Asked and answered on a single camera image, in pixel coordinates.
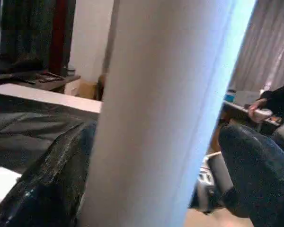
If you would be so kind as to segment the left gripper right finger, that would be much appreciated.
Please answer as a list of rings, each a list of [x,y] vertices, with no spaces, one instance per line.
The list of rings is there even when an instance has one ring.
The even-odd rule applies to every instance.
[[[243,210],[256,227],[284,227],[284,151],[240,124],[219,134],[222,156]]]

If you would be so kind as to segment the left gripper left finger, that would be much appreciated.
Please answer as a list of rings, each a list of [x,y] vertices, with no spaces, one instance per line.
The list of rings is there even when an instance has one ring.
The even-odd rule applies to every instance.
[[[86,187],[96,122],[57,137],[0,203],[0,227],[74,227]]]

